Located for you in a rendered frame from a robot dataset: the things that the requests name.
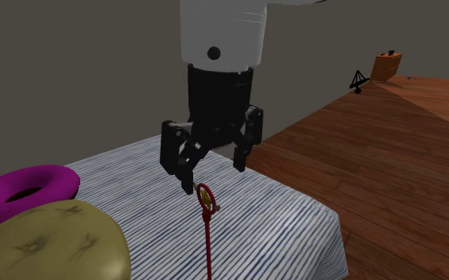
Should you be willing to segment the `olive tufted cushion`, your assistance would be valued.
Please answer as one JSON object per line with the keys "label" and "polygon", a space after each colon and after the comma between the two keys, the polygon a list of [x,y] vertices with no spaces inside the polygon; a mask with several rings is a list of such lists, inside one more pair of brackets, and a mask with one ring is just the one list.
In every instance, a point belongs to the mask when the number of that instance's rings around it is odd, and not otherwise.
{"label": "olive tufted cushion", "polygon": [[132,280],[128,244],[92,204],[44,204],[0,224],[0,280]]}

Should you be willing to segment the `black tripod stand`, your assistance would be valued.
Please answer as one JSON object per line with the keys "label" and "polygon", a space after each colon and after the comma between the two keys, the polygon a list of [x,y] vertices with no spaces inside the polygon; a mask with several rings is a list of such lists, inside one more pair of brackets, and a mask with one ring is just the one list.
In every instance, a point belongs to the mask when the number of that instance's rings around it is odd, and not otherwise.
{"label": "black tripod stand", "polygon": [[370,78],[364,77],[364,75],[357,70],[354,74],[354,78],[352,79],[349,89],[353,89],[355,94],[360,94],[362,89],[360,88],[363,84],[370,81]]}

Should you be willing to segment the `orange chest of drawers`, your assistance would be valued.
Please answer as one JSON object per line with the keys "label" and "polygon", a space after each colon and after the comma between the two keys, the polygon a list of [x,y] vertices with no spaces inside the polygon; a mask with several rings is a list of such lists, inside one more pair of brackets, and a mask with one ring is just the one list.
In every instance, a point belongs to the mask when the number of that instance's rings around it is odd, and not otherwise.
{"label": "orange chest of drawers", "polygon": [[388,52],[375,57],[370,79],[384,83],[397,74],[402,58],[401,53]]}

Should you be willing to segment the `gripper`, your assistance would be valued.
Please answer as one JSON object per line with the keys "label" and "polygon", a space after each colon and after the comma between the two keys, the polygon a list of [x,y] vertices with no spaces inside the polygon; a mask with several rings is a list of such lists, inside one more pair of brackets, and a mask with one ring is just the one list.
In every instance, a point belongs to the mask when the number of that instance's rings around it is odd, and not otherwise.
{"label": "gripper", "polygon": [[[188,108],[192,134],[167,120],[161,125],[160,164],[187,195],[193,169],[209,150],[235,143],[233,167],[244,172],[253,146],[262,142],[263,110],[250,105],[254,70],[213,72],[188,65]],[[245,122],[245,133],[241,127]]]}

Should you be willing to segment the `blue white striped bed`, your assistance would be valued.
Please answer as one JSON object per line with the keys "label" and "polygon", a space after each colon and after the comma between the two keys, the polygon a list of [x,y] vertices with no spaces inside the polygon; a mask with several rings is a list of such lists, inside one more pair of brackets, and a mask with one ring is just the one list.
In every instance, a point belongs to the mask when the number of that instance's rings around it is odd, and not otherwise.
{"label": "blue white striped bed", "polygon": [[[160,164],[147,138],[72,163],[78,198],[111,216],[129,245],[133,280],[207,280],[196,195]],[[348,274],[337,213],[319,201],[209,153],[194,170],[220,206],[210,222],[212,280],[342,280]]]}

